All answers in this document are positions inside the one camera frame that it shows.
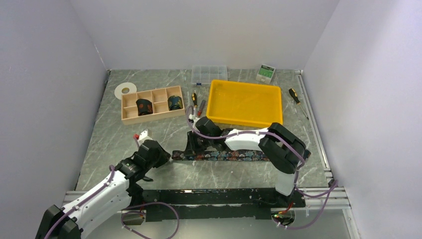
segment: wooden box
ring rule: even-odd
[[[180,96],[182,98],[183,109],[170,111],[167,103],[167,99],[170,96]],[[136,107],[136,101],[138,99],[147,99],[152,102],[153,113],[145,116],[138,116],[138,108]],[[183,102],[182,89],[180,86],[124,94],[121,96],[121,121],[124,125],[184,115],[185,103]]]

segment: screwdriver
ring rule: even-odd
[[[201,105],[199,106],[198,117],[201,116],[202,111],[204,110],[205,102],[206,102],[205,100],[202,100]]]
[[[192,101],[194,102],[194,116],[197,116],[198,101],[196,93],[192,93]]]
[[[293,100],[295,100],[296,104],[301,107],[301,109],[302,109],[303,113],[305,114],[306,118],[309,119],[308,115],[305,113],[305,111],[303,110],[303,108],[301,106],[301,102],[299,101],[298,94],[296,94],[295,89],[290,88],[289,89],[289,94],[293,98]]]

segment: white enclosure wall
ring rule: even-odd
[[[338,0],[71,0],[107,69],[302,69]]]
[[[421,238],[422,2],[341,0],[304,81],[364,239]]]
[[[0,238],[35,237],[75,187],[106,70],[71,3],[0,3]]]

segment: black mounting plate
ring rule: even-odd
[[[286,208],[274,188],[144,190],[145,202],[171,204],[180,219],[241,218],[271,219],[271,208]],[[294,191],[293,208],[305,207],[302,195]],[[147,222],[175,219],[172,211],[162,205],[146,208]]]

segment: gray marble surface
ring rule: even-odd
[[[229,80],[261,84],[255,80],[256,74],[257,70],[230,70]],[[169,153],[173,150],[184,150],[186,147],[186,132],[189,128],[184,116],[123,125],[121,103],[114,96],[114,89],[123,82],[134,83],[137,91],[180,85],[186,106],[192,103],[189,97],[192,92],[196,92],[198,102],[208,100],[210,92],[209,86],[196,87],[191,84],[190,70],[111,71],[76,190],[91,189],[108,175],[110,164],[116,165],[136,151],[132,138],[134,133],[151,130],[153,139]],[[271,84],[282,89],[283,125],[299,137],[312,152],[300,172],[299,186],[326,187],[324,167],[311,124],[288,92],[289,88],[294,88],[299,97],[302,97],[294,71],[277,70]],[[219,126],[256,129],[227,124]],[[153,178],[154,182],[140,181],[139,184],[144,189],[274,187],[277,179],[276,168],[271,162],[263,161],[172,161],[160,168],[151,169],[146,175]]]

